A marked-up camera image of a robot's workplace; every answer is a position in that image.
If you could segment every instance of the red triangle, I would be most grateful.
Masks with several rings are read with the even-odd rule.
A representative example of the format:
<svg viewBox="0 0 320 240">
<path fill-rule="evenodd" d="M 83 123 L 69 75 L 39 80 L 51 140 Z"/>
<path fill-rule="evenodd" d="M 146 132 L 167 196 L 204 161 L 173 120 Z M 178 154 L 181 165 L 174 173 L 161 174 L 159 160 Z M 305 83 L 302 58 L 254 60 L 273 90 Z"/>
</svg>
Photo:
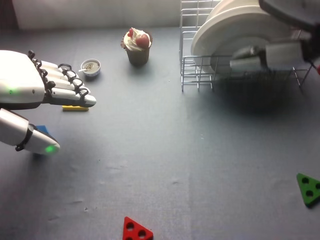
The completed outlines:
<svg viewBox="0 0 320 240">
<path fill-rule="evenodd" d="M 130 217 L 124 218 L 122 240 L 153 240 L 154 234 Z"/>
</svg>

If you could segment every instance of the green triangle block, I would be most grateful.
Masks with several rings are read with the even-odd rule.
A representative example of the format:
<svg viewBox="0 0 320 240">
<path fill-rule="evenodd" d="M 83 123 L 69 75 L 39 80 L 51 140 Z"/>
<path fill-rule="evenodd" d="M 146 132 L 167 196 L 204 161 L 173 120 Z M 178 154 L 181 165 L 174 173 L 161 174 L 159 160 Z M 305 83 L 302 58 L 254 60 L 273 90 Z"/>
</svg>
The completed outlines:
<svg viewBox="0 0 320 240">
<path fill-rule="evenodd" d="M 296 175 L 304 204 L 311 208 L 320 200 L 320 181 L 298 173 Z"/>
</svg>

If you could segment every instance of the gray tablecloth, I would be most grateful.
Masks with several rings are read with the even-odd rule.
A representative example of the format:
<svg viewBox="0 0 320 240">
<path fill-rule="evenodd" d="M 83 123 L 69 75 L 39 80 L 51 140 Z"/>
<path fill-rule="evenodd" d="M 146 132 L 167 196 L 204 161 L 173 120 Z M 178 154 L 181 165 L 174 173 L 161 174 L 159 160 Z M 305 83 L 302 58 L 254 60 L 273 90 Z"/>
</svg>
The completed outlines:
<svg viewBox="0 0 320 240">
<path fill-rule="evenodd" d="M 320 79 L 290 80 L 269 107 L 248 110 L 209 87 L 181 92 L 178 28 L 150 29 L 146 66 L 120 47 L 125 29 L 2 34 L 0 49 L 75 69 L 88 112 L 17 111 L 46 125 L 61 151 L 36 158 L 0 145 L 1 240 L 120 240 L 129 216 L 155 240 L 318 240 L 320 205 L 296 180 L 320 179 Z"/>
</svg>

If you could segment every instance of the cupcake wrapper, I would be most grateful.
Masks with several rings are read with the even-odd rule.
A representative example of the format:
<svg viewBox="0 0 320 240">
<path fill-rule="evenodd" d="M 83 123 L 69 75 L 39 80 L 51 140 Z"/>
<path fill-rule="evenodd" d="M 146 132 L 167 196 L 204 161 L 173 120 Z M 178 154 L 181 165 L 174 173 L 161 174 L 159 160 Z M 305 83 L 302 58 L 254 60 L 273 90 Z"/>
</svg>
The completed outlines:
<svg viewBox="0 0 320 240">
<path fill-rule="evenodd" d="M 151 34 L 149 32 L 145 31 L 145 33 L 148 34 L 149 37 L 150 37 L 150 42 L 151 42 L 150 47 L 151 47 L 152 46 L 152 42 L 153 42 L 153 38 L 152 38 L 152 36 L 151 36 Z M 148 59 L 149 59 L 150 47 L 148 49 L 144 49 L 142 51 L 131 51 L 126 47 L 126 45 L 124 43 L 124 37 L 125 36 L 123 36 L 122 41 L 121 41 L 121 47 L 126 51 L 130 63 L 132 65 L 134 65 L 134 66 L 137 66 L 137 67 L 146 64 L 148 62 Z"/>
</svg>

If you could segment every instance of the whipped cream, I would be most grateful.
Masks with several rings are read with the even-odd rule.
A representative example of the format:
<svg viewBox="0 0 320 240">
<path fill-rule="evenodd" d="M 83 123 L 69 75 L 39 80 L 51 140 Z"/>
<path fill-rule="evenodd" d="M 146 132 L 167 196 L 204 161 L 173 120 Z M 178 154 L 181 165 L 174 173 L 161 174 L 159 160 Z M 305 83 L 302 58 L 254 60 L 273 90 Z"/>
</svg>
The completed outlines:
<svg viewBox="0 0 320 240">
<path fill-rule="evenodd" d="M 144 50 L 143 48 L 139 47 L 137 44 L 136 44 L 136 38 L 139 38 L 141 37 L 143 34 L 147 35 L 148 38 L 149 38 L 149 48 L 151 47 L 151 41 L 150 41 L 150 36 L 149 34 L 145 33 L 144 31 L 142 30 L 138 30 L 138 29 L 135 29 L 132 27 L 132 30 L 133 30 L 133 36 L 130 37 L 128 36 L 128 33 L 127 32 L 125 35 L 124 35 L 124 38 L 123 38 L 123 43 L 125 44 L 125 46 L 130 50 L 130 51 L 142 51 Z"/>
</svg>

